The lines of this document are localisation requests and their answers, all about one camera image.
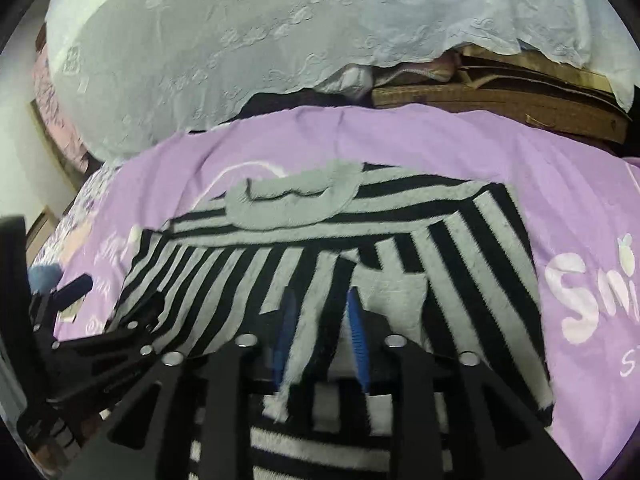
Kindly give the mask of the black grey striped sweater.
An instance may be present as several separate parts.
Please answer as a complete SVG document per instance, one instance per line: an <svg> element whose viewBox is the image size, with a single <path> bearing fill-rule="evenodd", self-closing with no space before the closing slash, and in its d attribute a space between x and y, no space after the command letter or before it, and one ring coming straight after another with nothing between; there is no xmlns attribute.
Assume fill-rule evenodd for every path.
<svg viewBox="0 0 640 480"><path fill-rule="evenodd" d="M344 160L244 180L141 234L110 329L137 321L159 292L155 350L202 356L292 292L299 317L282 385L253 405L254 476L384 479L392 402L356 382L351 289L424 350L476 353L551 424L532 246L501 183Z"/></svg>

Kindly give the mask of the blue fleece garment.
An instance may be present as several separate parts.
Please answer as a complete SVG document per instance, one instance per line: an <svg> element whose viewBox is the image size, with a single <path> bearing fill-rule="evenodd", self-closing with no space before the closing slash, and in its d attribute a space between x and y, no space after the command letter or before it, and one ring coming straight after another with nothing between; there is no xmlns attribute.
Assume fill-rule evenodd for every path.
<svg viewBox="0 0 640 480"><path fill-rule="evenodd" d="M28 284L33 294L44 295L62 280L63 270L57 264L38 264L27 270Z"/></svg>

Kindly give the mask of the purple floral bedding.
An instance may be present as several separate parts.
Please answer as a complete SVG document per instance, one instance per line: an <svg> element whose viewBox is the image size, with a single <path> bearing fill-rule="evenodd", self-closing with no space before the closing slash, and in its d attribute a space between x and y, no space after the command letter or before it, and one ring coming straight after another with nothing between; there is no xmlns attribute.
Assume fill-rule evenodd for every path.
<svg viewBox="0 0 640 480"><path fill-rule="evenodd" d="M119 166L105 165L82 185L70 209L36 255L36 266L57 264L65 268L68 265L73 255L85 244L93 220L118 170Z"/></svg>

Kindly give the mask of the pink floral fabric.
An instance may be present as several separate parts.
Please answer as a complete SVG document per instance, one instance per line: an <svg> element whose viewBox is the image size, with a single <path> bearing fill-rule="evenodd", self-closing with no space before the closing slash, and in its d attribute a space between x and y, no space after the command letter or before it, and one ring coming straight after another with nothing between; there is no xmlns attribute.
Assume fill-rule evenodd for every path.
<svg viewBox="0 0 640 480"><path fill-rule="evenodd" d="M66 162L81 174L88 174L90 155L75 125L62 110L51 76L46 44L37 53L32 80L36 105L47 134Z"/></svg>

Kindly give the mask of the purple smile bed sheet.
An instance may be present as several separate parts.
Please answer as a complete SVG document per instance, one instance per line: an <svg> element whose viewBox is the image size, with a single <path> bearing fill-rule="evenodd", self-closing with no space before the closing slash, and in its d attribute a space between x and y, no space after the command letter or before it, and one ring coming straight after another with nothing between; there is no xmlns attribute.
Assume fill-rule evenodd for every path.
<svg viewBox="0 0 640 480"><path fill-rule="evenodd" d="M299 107L177 133L119 166L85 244L64 268L92 292L56 326L102 332L134 242L236 181L341 158L512 184L532 241L556 391L552 434L586 479L639 421L639 164L488 112Z"/></svg>

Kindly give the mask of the white lace cover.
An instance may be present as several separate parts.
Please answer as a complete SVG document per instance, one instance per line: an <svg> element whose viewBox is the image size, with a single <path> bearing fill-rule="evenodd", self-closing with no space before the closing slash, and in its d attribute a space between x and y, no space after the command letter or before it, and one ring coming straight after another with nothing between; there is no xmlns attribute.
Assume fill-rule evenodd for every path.
<svg viewBox="0 0 640 480"><path fill-rule="evenodd" d="M608 0L51 0L56 95L93 156L206 130L258 92L338 89L347 66L524 47L605 76L631 107L639 50Z"/></svg>

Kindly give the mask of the white folded cloth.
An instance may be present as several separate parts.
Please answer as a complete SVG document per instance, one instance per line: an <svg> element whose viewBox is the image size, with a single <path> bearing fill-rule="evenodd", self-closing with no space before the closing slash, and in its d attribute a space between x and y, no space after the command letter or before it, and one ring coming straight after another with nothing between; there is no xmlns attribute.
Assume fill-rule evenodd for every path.
<svg viewBox="0 0 640 480"><path fill-rule="evenodd" d="M314 90L360 101L371 92L373 86L374 75L371 66L348 64L317 84Z"/></svg>

